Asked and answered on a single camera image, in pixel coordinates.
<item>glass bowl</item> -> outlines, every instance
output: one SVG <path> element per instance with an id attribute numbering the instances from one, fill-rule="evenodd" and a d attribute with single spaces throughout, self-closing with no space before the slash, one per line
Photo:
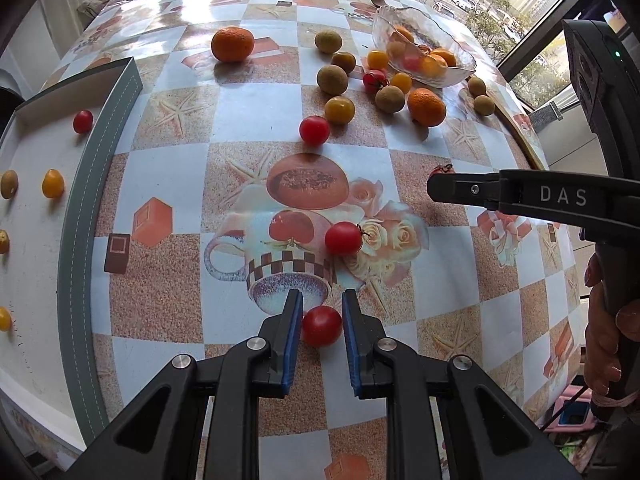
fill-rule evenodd
<path id="1" fill-rule="evenodd" d="M 411 43 L 395 27 L 401 25 L 414 35 Z M 389 64 L 406 72 L 415 80 L 436 88 L 460 83 L 476 71 L 476 60 L 429 16 L 413 7 L 395 9 L 380 7 L 373 20 L 373 43 L 386 52 Z M 456 56 L 456 66 L 443 67 L 418 48 L 425 44 L 430 50 L 446 48 Z"/>

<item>table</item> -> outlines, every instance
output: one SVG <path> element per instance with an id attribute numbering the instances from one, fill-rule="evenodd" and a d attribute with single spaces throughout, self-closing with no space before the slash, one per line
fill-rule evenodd
<path id="1" fill-rule="evenodd" d="M 387 1 L 430 14 L 473 53 L 544 160 L 468 29 L 419 2 Z M 370 0 L 112 0 L 46 83 L 129 56 L 143 81 L 95 227 L 91 318 L 106 414 L 96 427 L 174 355 L 217 356 L 255 335 L 290 287 L 305 309 L 338 308 L 356 288 L 387 335 L 440 359 L 468 354 L 533 420 L 575 375 L 584 319 L 567 227 L 426 193 L 438 165 L 528 168 L 500 121 L 475 114 L 464 84 L 443 90 L 447 119 L 427 130 L 406 108 L 380 114 L 351 77 L 354 120 L 305 155 L 298 125 L 328 98 L 316 86 L 328 58 L 315 34 L 336 30 L 360 60 L 374 12 Z M 227 25 L 257 39 L 241 66 L 211 55 Z M 370 236 L 357 258 L 334 261 L 322 240 L 341 220 Z M 353 397 L 342 337 L 320 351 L 301 343 L 290 396 L 260 403 L 261 478 L 337 479 L 343 467 L 383 479 L 384 416 L 383 400 Z"/>

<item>screw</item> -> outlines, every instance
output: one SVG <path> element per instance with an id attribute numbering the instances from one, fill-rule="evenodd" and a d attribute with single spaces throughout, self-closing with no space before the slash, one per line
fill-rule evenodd
<path id="1" fill-rule="evenodd" d="M 456 355 L 453 358 L 453 365 L 458 370 L 469 370 L 469 368 L 471 368 L 472 361 L 466 355 Z"/>
<path id="2" fill-rule="evenodd" d="M 378 341 L 378 348 L 384 350 L 385 352 L 391 352 L 395 350 L 398 346 L 395 339 L 391 339 L 390 337 L 383 337 Z"/>
<path id="3" fill-rule="evenodd" d="M 262 350 L 267 342 L 261 337 L 252 337 L 246 342 L 247 348 L 250 350 Z"/>
<path id="4" fill-rule="evenodd" d="M 171 359 L 171 364 L 174 368 L 186 368 L 191 363 L 191 356 L 187 354 L 180 354 Z"/>

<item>black handle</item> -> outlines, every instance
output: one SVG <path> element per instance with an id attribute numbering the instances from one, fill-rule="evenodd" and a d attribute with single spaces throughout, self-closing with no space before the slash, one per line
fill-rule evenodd
<path id="1" fill-rule="evenodd" d="M 596 243 L 595 251 L 602 270 L 605 309 L 612 316 L 629 302 L 640 298 L 640 254 L 635 248 L 619 248 Z M 622 378 L 609 383 L 610 399 L 623 399 L 640 389 L 640 343 L 631 341 L 622 334 L 618 344 L 618 359 Z M 603 408 L 591 403 L 591 411 L 600 420 L 608 421 L 614 408 Z"/>

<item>cherry tomato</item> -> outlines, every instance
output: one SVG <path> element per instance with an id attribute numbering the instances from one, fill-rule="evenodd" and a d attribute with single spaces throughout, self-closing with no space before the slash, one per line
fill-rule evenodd
<path id="1" fill-rule="evenodd" d="M 362 247 L 360 226 L 351 222 L 338 222 L 327 229 L 324 244 L 330 254 L 355 254 Z"/>
<path id="2" fill-rule="evenodd" d="M 387 86 L 389 81 L 382 70 L 369 70 L 362 76 L 362 84 L 367 94 L 375 94 L 382 87 Z"/>
<path id="3" fill-rule="evenodd" d="M 87 134 L 94 126 L 94 115 L 89 110 L 82 110 L 74 117 L 74 130 L 76 134 Z"/>
<path id="4" fill-rule="evenodd" d="M 329 123 L 319 115 L 311 115 L 300 123 L 300 137 L 307 144 L 320 146 L 329 138 Z"/>
<path id="5" fill-rule="evenodd" d="M 315 348 L 335 343 L 341 331 L 342 316 L 330 306 L 315 306 L 302 318 L 302 341 Z"/>

